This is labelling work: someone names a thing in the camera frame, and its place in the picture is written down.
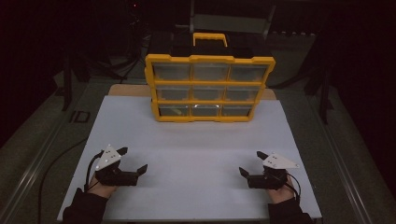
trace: floor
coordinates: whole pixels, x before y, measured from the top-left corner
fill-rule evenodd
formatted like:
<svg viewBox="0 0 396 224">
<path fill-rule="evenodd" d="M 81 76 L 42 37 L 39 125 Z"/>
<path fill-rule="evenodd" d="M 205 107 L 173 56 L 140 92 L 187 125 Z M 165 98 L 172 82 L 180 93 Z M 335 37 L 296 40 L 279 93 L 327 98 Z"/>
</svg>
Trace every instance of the floor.
<svg viewBox="0 0 396 224">
<path fill-rule="evenodd" d="M 269 35 L 267 44 L 276 58 L 276 69 L 267 84 L 295 75 L 314 40 L 314 36 Z M 143 63 L 138 63 L 124 83 L 144 84 L 143 68 Z M 67 111 L 62 111 L 63 98 L 52 95 L 3 146 L 0 157 L 7 159 L 2 160 L 0 171 L 0 222 L 35 223 L 42 187 L 41 223 L 58 223 L 56 217 L 84 148 L 82 140 L 89 136 L 104 96 L 118 82 L 94 71 L 89 83 L 74 80 L 74 100 Z M 328 111 L 329 124 L 324 125 L 318 117 L 318 97 L 304 94 L 305 82 L 275 92 L 323 215 L 318 223 L 396 223 L 396 202 L 337 90 L 331 88 L 332 109 Z M 91 116 L 80 122 L 71 119 L 73 111 L 81 111 L 82 119 L 87 113 Z"/>
</svg>

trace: white table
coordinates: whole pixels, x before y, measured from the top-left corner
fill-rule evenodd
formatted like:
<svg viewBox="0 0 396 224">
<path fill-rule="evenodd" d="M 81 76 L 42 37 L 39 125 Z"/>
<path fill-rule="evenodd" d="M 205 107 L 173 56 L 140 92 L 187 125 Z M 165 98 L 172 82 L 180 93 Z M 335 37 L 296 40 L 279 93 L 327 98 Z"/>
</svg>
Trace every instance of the white table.
<svg viewBox="0 0 396 224">
<path fill-rule="evenodd" d="M 279 101 L 261 101 L 251 122 L 168 123 L 154 120 L 149 97 L 106 96 L 58 219 L 76 188 L 83 187 L 90 160 L 108 144 L 129 148 L 121 170 L 134 172 L 147 163 L 148 171 L 136 187 L 120 187 L 113 194 L 104 220 L 267 219 L 268 196 L 263 189 L 249 189 L 238 170 L 241 166 L 252 175 L 261 174 L 258 150 L 301 165 L 289 169 L 301 184 L 301 207 L 312 218 L 321 217 Z"/>
</svg>

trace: person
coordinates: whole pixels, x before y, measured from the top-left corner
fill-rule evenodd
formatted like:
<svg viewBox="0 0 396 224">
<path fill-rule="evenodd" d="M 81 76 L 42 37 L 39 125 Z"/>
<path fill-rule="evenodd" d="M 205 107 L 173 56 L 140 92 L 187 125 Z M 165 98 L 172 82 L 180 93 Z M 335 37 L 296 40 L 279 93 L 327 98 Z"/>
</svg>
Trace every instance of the person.
<svg viewBox="0 0 396 224">
<path fill-rule="evenodd" d="M 72 204 L 64 209 L 63 224 L 99 224 L 106 210 L 106 203 L 115 186 L 102 185 L 93 175 L 87 192 L 78 189 Z M 294 191 L 284 185 L 280 189 L 267 189 L 272 203 L 268 204 L 271 224 L 312 224 L 307 213 L 303 213 L 294 198 Z"/>
</svg>

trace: yellow handle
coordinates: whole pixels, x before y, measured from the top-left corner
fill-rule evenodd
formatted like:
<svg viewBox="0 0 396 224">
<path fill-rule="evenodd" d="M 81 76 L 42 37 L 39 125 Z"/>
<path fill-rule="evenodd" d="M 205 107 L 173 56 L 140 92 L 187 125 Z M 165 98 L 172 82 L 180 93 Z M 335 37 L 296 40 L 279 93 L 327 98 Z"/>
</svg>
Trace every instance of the yellow handle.
<svg viewBox="0 0 396 224">
<path fill-rule="evenodd" d="M 194 33 L 192 37 L 193 37 L 192 44 L 194 46 L 195 46 L 195 39 L 213 39 L 213 40 L 222 40 L 224 43 L 224 47 L 228 47 L 224 34 Z"/>
</svg>

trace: dark sleeve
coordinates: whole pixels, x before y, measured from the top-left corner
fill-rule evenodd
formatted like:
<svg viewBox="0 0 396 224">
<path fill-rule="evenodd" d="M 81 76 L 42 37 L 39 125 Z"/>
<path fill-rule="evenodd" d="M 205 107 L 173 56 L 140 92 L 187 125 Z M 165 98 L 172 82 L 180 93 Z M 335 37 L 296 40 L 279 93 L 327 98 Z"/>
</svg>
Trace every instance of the dark sleeve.
<svg viewBox="0 0 396 224">
<path fill-rule="evenodd" d="M 294 199 L 283 203 L 269 203 L 268 212 L 271 224 L 312 224 L 307 213 L 303 213 L 300 205 Z"/>
<path fill-rule="evenodd" d="M 107 198 L 77 189 L 73 202 L 64 209 L 63 224 L 99 224 L 106 209 Z"/>
</svg>

